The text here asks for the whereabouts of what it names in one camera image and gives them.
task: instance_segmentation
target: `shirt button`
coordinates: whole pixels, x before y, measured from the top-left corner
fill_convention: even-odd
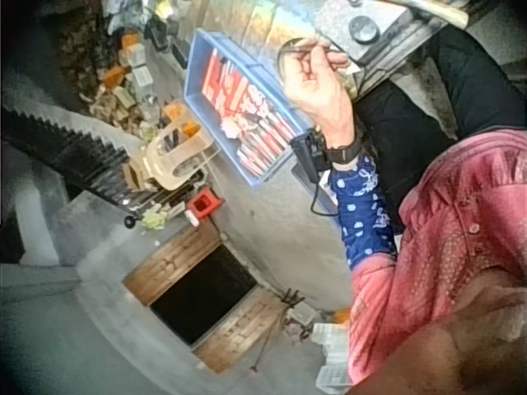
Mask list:
[[[472,224],[469,227],[469,233],[471,235],[477,235],[479,233],[479,224]]]

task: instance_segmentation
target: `person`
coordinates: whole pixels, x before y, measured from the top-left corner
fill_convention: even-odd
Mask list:
[[[474,38],[446,27],[427,52],[455,141],[390,81],[352,106],[334,73],[347,54],[298,44],[313,49],[284,57],[286,96],[330,150],[354,143],[355,112],[377,153],[333,163],[330,178],[352,271],[352,393],[525,393],[525,98]]]

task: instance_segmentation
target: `blue plastic tray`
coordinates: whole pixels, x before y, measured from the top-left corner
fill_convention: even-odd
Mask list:
[[[225,133],[220,129],[220,115],[202,93],[208,61],[214,48],[221,56],[231,60],[238,71],[246,76],[249,82],[255,85],[274,104],[275,108],[289,122],[289,126],[296,135],[304,133],[312,124],[304,114],[292,108],[282,93],[282,88],[278,82],[261,63],[250,57],[222,33],[211,33],[202,29],[196,30],[190,47],[189,66],[184,83],[184,100],[203,126],[212,134],[247,183],[251,187],[256,187],[277,171],[291,154],[291,149],[286,150],[261,177],[252,175],[238,161],[236,150],[240,143],[225,136]]]

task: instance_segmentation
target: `pink shirt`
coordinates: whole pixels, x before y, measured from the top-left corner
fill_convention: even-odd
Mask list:
[[[376,253],[352,273],[349,374],[376,372],[410,335],[452,312],[479,273],[527,276],[527,134],[468,138],[438,157],[404,199],[397,262]]]

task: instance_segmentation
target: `blue polka dot sleeve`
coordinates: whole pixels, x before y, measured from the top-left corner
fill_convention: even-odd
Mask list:
[[[373,253],[397,256],[385,197],[378,185],[374,161],[360,156],[349,171],[333,170],[331,189],[337,194],[338,222],[346,245],[347,265],[357,267]]]

